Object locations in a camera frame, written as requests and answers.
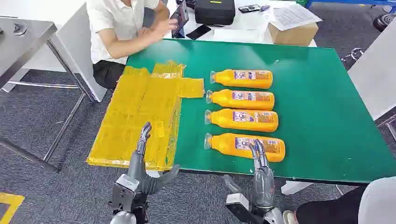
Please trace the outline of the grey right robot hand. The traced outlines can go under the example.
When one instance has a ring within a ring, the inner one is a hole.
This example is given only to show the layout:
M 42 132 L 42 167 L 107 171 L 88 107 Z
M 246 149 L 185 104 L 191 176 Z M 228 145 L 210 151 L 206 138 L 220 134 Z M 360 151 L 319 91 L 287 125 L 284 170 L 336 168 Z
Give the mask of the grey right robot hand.
M 255 139 L 253 143 L 249 144 L 249 147 L 252 151 L 255 166 L 251 202 L 255 207 L 270 210 L 274 207 L 274 174 L 269 167 L 263 144 Z M 249 200 L 243 195 L 242 188 L 229 175 L 224 175 L 223 179 L 226 186 L 232 191 L 232 194 L 229 194 L 226 198 L 226 204 L 237 203 L 248 210 Z

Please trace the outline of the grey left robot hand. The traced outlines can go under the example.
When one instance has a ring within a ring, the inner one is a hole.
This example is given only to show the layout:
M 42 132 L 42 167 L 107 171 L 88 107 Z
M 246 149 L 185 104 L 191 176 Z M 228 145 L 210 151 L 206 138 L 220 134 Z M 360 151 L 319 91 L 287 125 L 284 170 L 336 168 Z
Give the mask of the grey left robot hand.
M 139 181 L 139 185 L 136 189 L 137 192 L 146 195 L 153 195 L 157 193 L 166 184 L 173 181 L 179 173 L 180 169 L 180 165 L 176 164 L 173 165 L 172 169 L 168 173 L 165 173 L 160 177 L 151 177 L 147 174 L 144 156 L 146 152 L 146 144 L 148 142 L 148 139 L 150 138 L 151 129 L 152 125 L 150 122 L 147 122 L 142 127 L 136 144 L 136 149 L 131 155 L 131 160 L 128 168 L 128 175 L 131 178 Z

